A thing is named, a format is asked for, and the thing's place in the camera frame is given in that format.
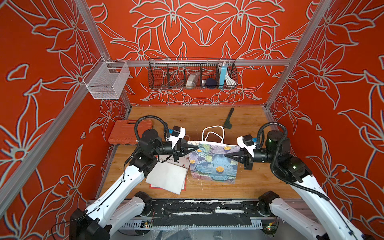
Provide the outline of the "red RICH paper bag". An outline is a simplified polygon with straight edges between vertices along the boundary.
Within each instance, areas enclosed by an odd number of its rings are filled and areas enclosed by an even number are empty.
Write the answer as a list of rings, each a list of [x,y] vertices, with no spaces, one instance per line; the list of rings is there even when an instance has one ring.
[[[172,193],[179,195],[180,192],[186,190],[186,182],[183,182],[183,184],[180,186],[166,186],[165,188],[163,188],[163,187],[158,187],[155,185],[149,185],[149,188],[150,189],[157,189],[157,190],[166,190],[166,191],[169,191],[169,192],[172,192]]]

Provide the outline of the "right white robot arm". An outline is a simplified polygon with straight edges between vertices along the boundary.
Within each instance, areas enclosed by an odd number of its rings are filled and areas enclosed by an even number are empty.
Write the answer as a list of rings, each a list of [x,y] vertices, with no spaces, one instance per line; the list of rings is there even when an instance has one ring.
[[[287,128],[278,122],[261,126],[257,137],[241,136],[237,139],[238,152],[225,156],[252,170],[255,163],[267,163],[272,174],[297,192],[317,218],[311,220],[289,207],[278,194],[268,191],[259,197],[257,210],[268,217],[274,215],[288,223],[308,240],[372,240],[362,233],[337,208],[322,190],[309,167],[291,154]]]

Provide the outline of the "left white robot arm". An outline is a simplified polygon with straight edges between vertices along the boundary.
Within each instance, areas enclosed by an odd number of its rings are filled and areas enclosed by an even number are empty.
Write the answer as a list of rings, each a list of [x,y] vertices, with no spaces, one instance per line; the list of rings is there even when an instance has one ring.
[[[164,137],[155,129],[139,134],[139,124],[154,119],[163,125]],[[186,129],[174,126],[172,129],[161,118],[147,115],[139,118],[134,125],[138,145],[125,161],[122,175],[113,185],[85,210],[76,209],[70,218],[69,238],[71,240],[108,240],[119,228],[132,218],[152,210],[152,198],[140,191],[127,203],[125,197],[141,183],[154,167],[160,163],[160,156],[172,156],[175,161],[196,151],[184,139]]]

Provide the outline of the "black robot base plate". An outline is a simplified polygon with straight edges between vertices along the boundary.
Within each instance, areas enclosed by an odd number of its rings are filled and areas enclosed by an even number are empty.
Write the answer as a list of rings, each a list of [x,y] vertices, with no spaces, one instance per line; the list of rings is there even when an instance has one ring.
[[[275,221],[259,213],[258,200],[246,199],[154,199],[148,212],[155,226],[250,224],[251,219]]]

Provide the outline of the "white happy day paper bag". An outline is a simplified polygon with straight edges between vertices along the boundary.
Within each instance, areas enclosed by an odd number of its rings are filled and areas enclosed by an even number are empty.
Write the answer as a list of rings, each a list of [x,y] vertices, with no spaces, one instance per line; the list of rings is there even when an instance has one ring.
[[[180,186],[186,181],[190,162],[187,157],[180,157],[174,162],[173,157],[164,163],[157,163],[146,177],[146,183],[165,188]]]

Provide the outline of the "colourful patterned paper bag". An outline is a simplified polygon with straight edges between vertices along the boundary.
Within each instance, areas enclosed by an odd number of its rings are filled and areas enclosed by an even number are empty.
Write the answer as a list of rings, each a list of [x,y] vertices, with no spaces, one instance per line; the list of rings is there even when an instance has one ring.
[[[238,152],[240,147],[225,144],[224,137],[224,128],[216,125],[204,128],[200,141],[188,141],[189,144],[199,147],[197,151],[187,155],[193,178],[228,184],[235,183],[238,165],[230,165],[225,154]]]

